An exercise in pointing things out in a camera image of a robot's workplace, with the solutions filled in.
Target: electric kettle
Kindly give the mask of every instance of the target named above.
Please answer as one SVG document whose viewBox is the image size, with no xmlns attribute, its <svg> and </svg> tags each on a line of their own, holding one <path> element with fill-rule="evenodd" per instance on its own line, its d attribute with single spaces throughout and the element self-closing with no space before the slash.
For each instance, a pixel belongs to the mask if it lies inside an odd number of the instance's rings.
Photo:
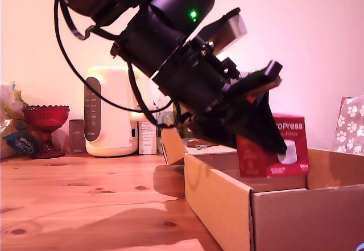
<svg viewBox="0 0 364 251">
<path fill-rule="evenodd" d="M 108 100 L 130 109 L 138 103 L 129 83 L 127 67 L 100 66 L 87 72 L 86 81 Z M 134 70 L 138 88 L 146 105 L 152 107 L 150 79 Z M 86 150 L 96 157 L 129 155 L 138 149 L 138 121 L 144 114 L 118 109 L 98 98 L 90 89 L 84 90 L 84 134 Z"/>
</svg>

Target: red glass dish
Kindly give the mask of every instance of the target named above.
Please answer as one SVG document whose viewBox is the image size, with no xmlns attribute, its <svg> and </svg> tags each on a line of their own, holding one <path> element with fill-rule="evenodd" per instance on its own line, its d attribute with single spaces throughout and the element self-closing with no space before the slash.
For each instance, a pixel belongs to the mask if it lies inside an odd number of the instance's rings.
<svg viewBox="0 0 364 251">
<path fill-rule="evenodd" d="M 25 106 L 23 113 L 26 121 L 43 133 L 43 147 L 31 154 L 34 159 L 57 158 L 64 152 L 57 151 L 52 143 L 52 133 L 62 127 L 69 113 L 69 106 Z"/>
</svg>

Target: cable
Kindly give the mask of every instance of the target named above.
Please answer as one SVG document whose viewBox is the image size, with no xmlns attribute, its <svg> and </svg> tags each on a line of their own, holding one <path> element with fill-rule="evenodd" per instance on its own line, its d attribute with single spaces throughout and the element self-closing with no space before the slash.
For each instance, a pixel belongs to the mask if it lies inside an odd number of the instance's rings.
<svg viewBox="0 0 364 251">
<path fill-rule="evenodd" d="M 55 4 L 54 4 L 54 22 L 55 22 L 56 37 L 57 37 L 57 42 L 58 42 L 59 48 L 61 49 L 61 52 L 62 52 L 65 60 L 67 61 L 68 65 L 70 66 L 71 70 L 73 71 L 73 73 L 75 73 L 75 75 L 82 81 L 82 83 L 87 88 L 89 88 L 97 97 L 99 97 L 104 102 L 110 104 L 111 106 L 114 106 L 118 109 L 126 110 L 128 112 L 144 113 L 145 110 L 130 109 L 130 108 L 126 108 L 123 106 L 119 106 L 118 104 L 111 102 L 110 100 L 106 99 L 104 96 L 99 94 L 94 88 L 92 88 L 92 86 L 86 80 L 84 80 L 84 78 L 79 74 L 79 72 L 76 70 L 76 68 L 73 66 L 71 60 L 69 59 L 69 57 L 63 47 L 63 44 L 62 44 L 62 40 L 61 40 L 61 36 L 60 36 L 60 32 L 59 32 L 59 23 L 58 23 L 58 4 L 59 4 L 59 2 L 60 2 L 60 0 L 55 0 Z M 158 109 L 158 110 L 152 110 L 152 111 L 148 110 L 148 112 L 149 113 L 161 112 L 162 110 L 166 110 L 169 106 L 171 106 L 172 103 L 173 103 L 173 100 L 171 99 L 170 102 L 163 108 Z"/>
<path fill-rule="evenodd" d="M 75 37 L 77 39 L 87 40 L 90 37 L 91 32 L 98 36 L 103 37 L 104 39 L 108 39 L 108 40 L 115 41 L 118 38 L 118 36 L 111 34 L 104 29 L 99 28 L 97 25 L 96 26 L 91 25 L 90 27 L 88 27 L 85 31 L 85 35 L 83 36 L 83 34 L 81 34 L 78 31 L 77 27 L 73 23 L 71 15 L 69 14 L 69 11 L 68 11 L 67 4 L 63 0 L 59 0 L 59 1 L 60 1 L 61 11 L 62 11 L 64 20 L 66 21 L 66 24 L 67 24 L 68 28 L 71 30 L 72 34 L 75 35 Z"/>
<path fill-rule="evenodd" d="M 177 109 L 177 117 L 173 123 L 173 125 L 166 125 L 166 124 L 158 124 L 157 120 L 154 118 L 153 114 L 148 110 L 148 107 L 144 103 L 142 99 L 142 95 L 138 89 L 137 82 L 135 80 L 133 65 L 131 62 L 127 62 L 128 66 L 128 75 L 129 75 L 129 82 L 131 85 L 131 89 L 133 90 L 134 96 L 142 109 L 144 115 L 147 117 L 149 122 L 151 122 L 153 125 L 160 127 L 161 129 L 171 129 L 173 127 L 176 127 L 179 124 L 180 118 L 181 118 L 181 106 L 178 103 L 178 101 L 173 101 L 175 103 L 176 109 Z"/>
</svg>

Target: aeropress filter box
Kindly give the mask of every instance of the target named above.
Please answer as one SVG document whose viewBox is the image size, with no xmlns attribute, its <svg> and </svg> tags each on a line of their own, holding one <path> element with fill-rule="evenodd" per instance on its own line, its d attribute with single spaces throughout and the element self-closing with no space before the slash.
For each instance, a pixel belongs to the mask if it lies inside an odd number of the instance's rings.
<svg viewBox="0 0 364 251">
<path fill-rule="evenodd" d="M 304 117 L 274 114 L 274 120 L 287 145 L 277 154 L 245 137 L 237 136 L 241 177 L 279 177 L 309 174 Z"/>
</svg>

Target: plastic bag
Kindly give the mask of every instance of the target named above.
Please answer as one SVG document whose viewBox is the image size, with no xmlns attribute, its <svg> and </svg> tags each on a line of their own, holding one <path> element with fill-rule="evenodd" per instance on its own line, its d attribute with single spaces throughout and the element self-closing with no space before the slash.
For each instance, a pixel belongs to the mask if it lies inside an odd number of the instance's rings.
<svg viewBox="0 0 364 251">
<path fill-rule="evenodd" d="M 42 134 L 25 120 L 22 109 L 27 105 L 14 85 L 1 85 L 0 158 L 32 154 L 42 145 Z"/>
</svg>

